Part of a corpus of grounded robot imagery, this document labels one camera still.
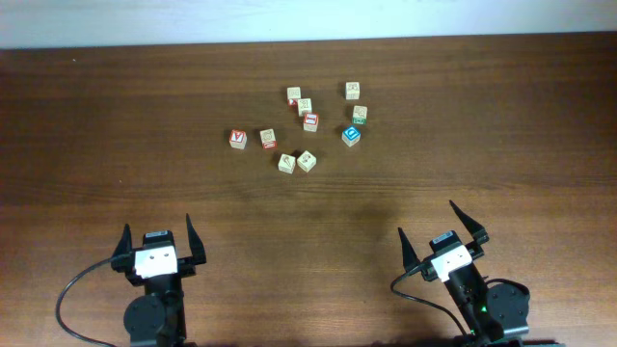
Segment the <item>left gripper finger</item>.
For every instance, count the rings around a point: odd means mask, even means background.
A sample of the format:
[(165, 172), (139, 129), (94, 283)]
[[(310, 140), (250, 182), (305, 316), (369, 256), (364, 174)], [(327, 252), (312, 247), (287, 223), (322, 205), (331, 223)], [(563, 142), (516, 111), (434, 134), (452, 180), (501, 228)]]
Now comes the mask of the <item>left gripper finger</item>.
[(187, 225), (189, 247), (190, 247), (193, 262), (194, 263), (205, 263), (206, 262), (205, 248), (204, 248), (201, 238), (197, 234), (192, 224), (189, 214), (186, 214), (186, 225)]
[(132, 251), (131, 229), (130, 229), (129, 224), (125, 224), (123, 227), (122, 234), (121, 234), (121, 239), (118, 245), (116, 246), (112, 254), (112, 257), (130, 254), (131, 251)]

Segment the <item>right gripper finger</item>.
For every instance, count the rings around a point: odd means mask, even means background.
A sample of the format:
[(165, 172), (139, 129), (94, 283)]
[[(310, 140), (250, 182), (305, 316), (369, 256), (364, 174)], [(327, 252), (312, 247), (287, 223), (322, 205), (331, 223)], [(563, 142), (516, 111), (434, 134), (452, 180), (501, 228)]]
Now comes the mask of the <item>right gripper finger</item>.
[(450, 200), (449, 204), (476, 243), (486, 243), (489, 241), (489, 235), (484, 226), (465, 213), (453, 200)]
[(403, 228), (399, 227), (397, 230), (401, 242), (404, 270), (412, 271), (420, 263), (420, 261)]

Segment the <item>wooden picture block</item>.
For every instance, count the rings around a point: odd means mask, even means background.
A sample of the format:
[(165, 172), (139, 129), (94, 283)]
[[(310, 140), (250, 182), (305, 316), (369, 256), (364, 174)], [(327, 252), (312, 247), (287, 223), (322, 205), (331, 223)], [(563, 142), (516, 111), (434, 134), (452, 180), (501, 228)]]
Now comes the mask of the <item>wooden picture block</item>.
[(317, 159), (316, 157), (310, 153), (308, 150), (305, 150), (298, 158), (297, 165), (304, 172), (308, 173), (312, 170), (312, 168), (316, 165)]
[(293, 155), (282, 154), (278, 163), (278, 169), (286, 174), (292, 174), (296, 166), (296, 158)]

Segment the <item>blue letter D block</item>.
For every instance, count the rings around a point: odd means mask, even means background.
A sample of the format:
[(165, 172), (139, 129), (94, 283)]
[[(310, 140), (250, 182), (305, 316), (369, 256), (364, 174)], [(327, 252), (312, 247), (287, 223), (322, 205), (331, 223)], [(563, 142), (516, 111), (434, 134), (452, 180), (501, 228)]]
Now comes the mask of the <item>blue letter D block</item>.
[(361, 139), (361, 136), (361, 132), (355, 126), (349, 126), (341, 133), (342, 141), (349, 147), (354, 146)]

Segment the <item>green letter R block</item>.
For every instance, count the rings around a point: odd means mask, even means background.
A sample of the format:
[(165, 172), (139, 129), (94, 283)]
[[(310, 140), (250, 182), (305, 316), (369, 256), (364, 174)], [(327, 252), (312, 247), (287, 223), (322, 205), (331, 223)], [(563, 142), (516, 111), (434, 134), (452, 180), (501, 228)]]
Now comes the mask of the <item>green letter R block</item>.
[(355, 105), (352, 112), (353, 124), (366, 124), (367, 108), (365, 106)]

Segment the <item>red letter I block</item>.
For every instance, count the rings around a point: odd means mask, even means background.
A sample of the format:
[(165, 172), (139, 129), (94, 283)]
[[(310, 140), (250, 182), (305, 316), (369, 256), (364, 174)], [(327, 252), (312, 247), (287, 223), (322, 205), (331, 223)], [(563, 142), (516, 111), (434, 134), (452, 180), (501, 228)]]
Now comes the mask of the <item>red letter I block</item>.
[(305, 131), (316, 132), (319, 124), (319, 115), (315, 113), (305, 113), (303, 128)]

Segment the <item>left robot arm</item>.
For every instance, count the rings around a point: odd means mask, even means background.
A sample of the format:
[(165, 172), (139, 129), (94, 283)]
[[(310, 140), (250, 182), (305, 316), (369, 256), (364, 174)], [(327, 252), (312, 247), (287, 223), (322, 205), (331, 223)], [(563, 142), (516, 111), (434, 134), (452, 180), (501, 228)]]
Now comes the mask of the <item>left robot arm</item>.
[(125, 310), (123, 324), (132, 347), (183, 347), (187, 340), (182, 280), (193, 277), (196, 267), (206, 262), (203, 242), (186, 219), (191, 254), (178, 257), (174, 234), (169, 230), (143, 236), (143, 245), (132, 246), (130, 226), (125, 226), (112, 257), (111, 268), (123, 273), (145, 294)]

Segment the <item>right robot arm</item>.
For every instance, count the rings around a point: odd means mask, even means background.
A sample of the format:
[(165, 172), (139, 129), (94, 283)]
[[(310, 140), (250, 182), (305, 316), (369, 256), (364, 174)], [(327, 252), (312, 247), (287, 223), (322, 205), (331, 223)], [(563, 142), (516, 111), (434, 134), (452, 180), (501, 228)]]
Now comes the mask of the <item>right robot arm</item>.
[[(404, 273), (392, 281), (390, 291), (452, 318), (461, 333), (454, 338), (457, 346), (521, 346), (522, 336), (529, 332), (528, 287), (512, 280), (486, 280), (481, 276), (474, 261), (484, 255), (482, 245), (490, 240), (488, 232), (456, 203), (450, 206), (472, 240), (465, 244), (456, 231), (447, 231), (432, 239), (432, 253), (419, 259), (404, 230), (398, 229)], [(416, 274), (427, 282), (439, 280), (462, 317), (455, 318), (443, 306), (396, 289), (399, 282)]]

